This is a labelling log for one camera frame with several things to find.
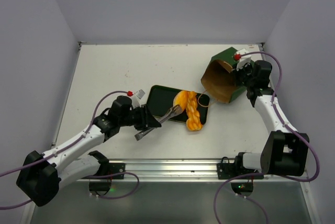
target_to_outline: gray wall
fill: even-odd
[[[57,0],[90,43],[255,43],[289,0]]]
[[[0,171],[50,147],[76,60],[77,43],[55,0],[0,0]],[[0,178],[0,206],[27,197],[18,173]],[[23,208],[0,211],[19,223]]]
[[[334,17],[334,0],[291,0],[265,44],[283,66],[283,111],[308,133],[320,157],[321,173],[311,187],[323,223],[334,223],[335,217]],[[312,174],[312,155],[307,167]]]

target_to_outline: tabletop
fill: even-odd
[[[65,106],[57,145],[89,123],[97,102],[116,90],[142,89],[145,103],[153,85],[203,92],[200,79],[210,58],[234,47],[259,51],[255,44],[220,45],[82,45]],[[261,59],[260,54],[252,56]],[[107,98],[98,112],[110,107],[117,95]],[[204,159],[234,157],[238,152],[261,152],[268,133],[246,92],[230,104],[214,103],[199,132],[185,124],[167,121],[140,141],[134,127],[95,147],[110,159]]]

